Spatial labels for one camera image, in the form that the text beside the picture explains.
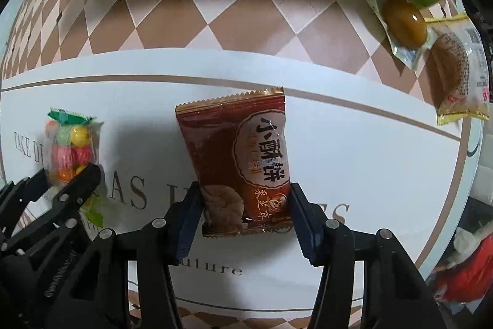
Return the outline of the yellow trimmed bread packet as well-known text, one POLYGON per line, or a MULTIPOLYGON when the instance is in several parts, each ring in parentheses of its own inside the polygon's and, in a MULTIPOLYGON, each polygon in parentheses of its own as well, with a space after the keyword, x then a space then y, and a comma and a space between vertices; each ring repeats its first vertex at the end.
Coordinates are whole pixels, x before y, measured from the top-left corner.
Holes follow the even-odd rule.
POLYGON ((490 76, 480 33, 466 14, 427 18, 430 53, 444 95, 437 108, 437 124, 462 118, 489 119, 490 76))

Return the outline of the packaged braised egg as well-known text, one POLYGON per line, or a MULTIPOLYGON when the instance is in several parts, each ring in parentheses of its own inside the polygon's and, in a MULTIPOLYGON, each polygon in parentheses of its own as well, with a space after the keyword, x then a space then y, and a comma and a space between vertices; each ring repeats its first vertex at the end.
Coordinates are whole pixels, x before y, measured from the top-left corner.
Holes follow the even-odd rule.
POLYGON ((431 50, 436 33, 408 0, 367 0, 382 24, 393 56, 417 70, 419 59, 431 50))

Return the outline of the red brown biscuit bag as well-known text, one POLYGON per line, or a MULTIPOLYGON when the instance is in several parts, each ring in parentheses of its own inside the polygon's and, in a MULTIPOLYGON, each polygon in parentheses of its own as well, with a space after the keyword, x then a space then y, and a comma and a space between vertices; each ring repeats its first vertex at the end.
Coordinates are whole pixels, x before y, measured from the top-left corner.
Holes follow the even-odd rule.
POLYGON ((238 93, 175 108, 205 202, 205 237, 291 226, 283 88, 238 93))

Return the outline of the colorful candy ball bag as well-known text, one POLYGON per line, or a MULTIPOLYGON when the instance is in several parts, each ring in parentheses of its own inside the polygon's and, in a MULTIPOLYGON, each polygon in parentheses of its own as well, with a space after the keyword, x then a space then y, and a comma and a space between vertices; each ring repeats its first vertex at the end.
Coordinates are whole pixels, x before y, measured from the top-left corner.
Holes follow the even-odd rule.
POLYGON ((61 188, 89 164, 98 164, 99 126, 92 116, 51 109, 45 125, 48 180, 61 188))

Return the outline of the checkered printed table mat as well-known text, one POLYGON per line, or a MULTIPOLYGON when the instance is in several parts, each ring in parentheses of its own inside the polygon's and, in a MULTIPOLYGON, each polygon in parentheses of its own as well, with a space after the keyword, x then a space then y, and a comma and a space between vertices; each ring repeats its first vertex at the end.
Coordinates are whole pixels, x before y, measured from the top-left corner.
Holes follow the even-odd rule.
POLYGON ((491 315, 467 0, 22 0, 1 58, 4 328, 448 328, 491 315))

